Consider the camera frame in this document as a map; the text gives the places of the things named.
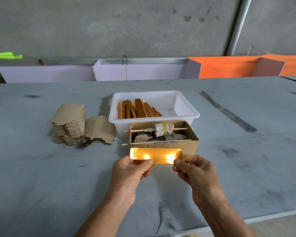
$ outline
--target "black wire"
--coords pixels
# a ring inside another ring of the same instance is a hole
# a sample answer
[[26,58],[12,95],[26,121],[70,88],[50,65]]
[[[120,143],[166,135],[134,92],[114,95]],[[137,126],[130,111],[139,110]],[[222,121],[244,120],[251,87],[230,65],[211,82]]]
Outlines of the black wire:
[[126,65],[128,65],[127,64],[127,57],[128,57],[128,55],[123,55],[123,65],[124,65],[124,57],[126,57]]

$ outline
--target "cardboard box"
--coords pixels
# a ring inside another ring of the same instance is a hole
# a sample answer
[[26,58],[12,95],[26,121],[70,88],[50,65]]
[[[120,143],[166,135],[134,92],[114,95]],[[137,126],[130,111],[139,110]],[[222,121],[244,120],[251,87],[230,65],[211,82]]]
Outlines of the cardboard box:
[[[157,123],[171,123],[174,124],[174,128],[187,128],[186,130],[178,130],[174,131],[174,133],[177,134],[183,134],[187,136],[191,141],[175,141],[172,143],[151,143],[147,142],[145,144],[133,144],[132,141],[132,135],[134,132],[131,132],[131,130],[142,130],[146,128],[151,128],[154,124]],[[186,121],[154,121],[154,122],[142,122],[142,123],[131,123],[130,125],[130,132],[129,132],[129,139],[128,144],[130,147],[138,147],[138,148],[177,148],[182,149],[184,155],[195,155],[197,146],[199,143],[199,139],[193,132],[193,129],[190,127],[190,125]]]

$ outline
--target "metal pipe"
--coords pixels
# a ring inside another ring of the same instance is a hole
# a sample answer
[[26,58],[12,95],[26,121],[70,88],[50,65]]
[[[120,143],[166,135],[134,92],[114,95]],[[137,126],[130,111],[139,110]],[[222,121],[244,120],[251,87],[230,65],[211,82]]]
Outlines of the metal pipe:
[[252,0],[242,0],[226,55],[234,55]]

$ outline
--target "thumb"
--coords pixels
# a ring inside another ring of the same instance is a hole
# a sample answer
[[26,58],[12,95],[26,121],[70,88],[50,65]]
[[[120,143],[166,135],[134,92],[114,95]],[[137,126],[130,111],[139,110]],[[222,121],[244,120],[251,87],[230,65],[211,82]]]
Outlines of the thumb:
[[189,175],[191,171],[193,170],[193,166],[189,165],[188,163],[180,160],[180,159],[175,159],[174,160],[174,165],[182,172],[185,174]]
[[136,169],[141,173],[145,173],[151,166],[152,166],[152,159],[147,159],[142,161],[137,167]]

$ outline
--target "hand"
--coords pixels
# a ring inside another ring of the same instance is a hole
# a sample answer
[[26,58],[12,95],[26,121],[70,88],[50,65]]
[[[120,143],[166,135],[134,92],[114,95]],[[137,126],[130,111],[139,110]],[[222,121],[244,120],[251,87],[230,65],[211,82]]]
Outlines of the hand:
[[200,155],[186,155],[184,159],[189,163],[176,159],[173,170],[192,187],[193,201],[198,208],[215,201],[226,201],[213,163]]
[[135,164],[128,155],[115,161],[106,197],[125,201],[130,207],[135,201],[135,191],[139,181],[148,177],[153,167],[151,159]]

